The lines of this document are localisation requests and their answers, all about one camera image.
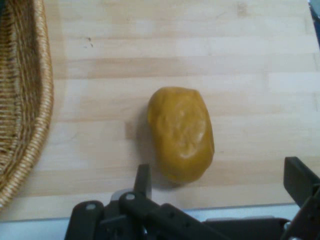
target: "wood grain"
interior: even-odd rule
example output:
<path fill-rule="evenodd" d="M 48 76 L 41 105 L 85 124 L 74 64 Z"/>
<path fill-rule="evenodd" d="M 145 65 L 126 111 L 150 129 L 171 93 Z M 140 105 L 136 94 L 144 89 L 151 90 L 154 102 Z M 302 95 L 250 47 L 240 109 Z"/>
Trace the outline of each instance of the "wood grain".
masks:
<path fill-rule="evenodd" d="M 150 163 L 153 199 L 179 208 L 292 202 L 284 158 L 320 175 L 320 54 L 305 0 L 46 0 L 55 105 L 40 162 L 0 220 L 105 204 Z M 146 124 L 163 86 L 198 89 L 216 153 L 166 182 Z"/>

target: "metal bolt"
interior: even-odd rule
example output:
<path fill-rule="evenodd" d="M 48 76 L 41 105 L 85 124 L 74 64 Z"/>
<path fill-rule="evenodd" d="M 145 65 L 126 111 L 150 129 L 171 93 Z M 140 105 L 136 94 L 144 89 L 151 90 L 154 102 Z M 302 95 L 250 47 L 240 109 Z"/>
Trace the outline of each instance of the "metal bolt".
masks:
<path fill-rule="evenodd" d="M 136 198 L 136 196 L 134 195 L 134 194 L 132 194 L 132 193 L 128 193 L 126 196 L 125 196 L 125 199 L 127 199 L 127 200 L 133 200 L 133 199 L 135 199 Z"/>
<path fill-rule="evenodd" d="M 96 208 L 96 205 L 93 203 L 89 203 L 86 207 L 85 210 L 93 210 Z"/>
<path fill-rule="evenodd" d="M 287 222 L 283 225 L 283 228 L 284 228 L 285 231 L 289 228 L 290 224 L 291 224 L 291 222 L 290 222 L 290 221 L 287 221 Z"/>

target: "yellow clay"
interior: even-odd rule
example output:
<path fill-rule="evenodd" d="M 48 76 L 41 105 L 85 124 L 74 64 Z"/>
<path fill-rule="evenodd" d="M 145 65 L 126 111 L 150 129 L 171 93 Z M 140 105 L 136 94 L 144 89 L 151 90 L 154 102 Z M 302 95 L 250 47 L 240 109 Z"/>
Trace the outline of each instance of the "yellow clay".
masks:
<path fill-rule="evenodd" d="M 151 97 L 147 120 L 161 172 L 175 183 L 199 179 L 210 166 L 214 137 L 197 90 L 163 87 Z"/>

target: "butcher block surface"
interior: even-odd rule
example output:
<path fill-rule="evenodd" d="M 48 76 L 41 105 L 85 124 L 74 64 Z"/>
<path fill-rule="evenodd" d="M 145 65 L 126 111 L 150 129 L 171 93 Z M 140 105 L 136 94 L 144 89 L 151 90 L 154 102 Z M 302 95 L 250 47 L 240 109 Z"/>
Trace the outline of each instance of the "butcher block surface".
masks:
<path fill-rule="evenodd" d="M 290 203 L 284 159 L 320 175 L 320 54 L 307 0 L 45 0 L 54 113 L 39 163 L 1 221 L 68 217 L 152 166 L 152 199 L 179 208 Z M 203 177 L 157 170 L 146 107 L 200 91 L 214 135 Z"/>

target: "woven basket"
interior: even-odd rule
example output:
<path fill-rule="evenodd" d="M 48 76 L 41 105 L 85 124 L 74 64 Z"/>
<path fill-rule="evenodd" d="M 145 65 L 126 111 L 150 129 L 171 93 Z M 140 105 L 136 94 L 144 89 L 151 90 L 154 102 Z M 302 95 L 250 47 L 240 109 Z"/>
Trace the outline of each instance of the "woven basket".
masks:
<path fill-rule="evenodd" d="M 53 107 L 42 0 L 5 0 L 0 18 L 0 211 L 37 162 Z"/>

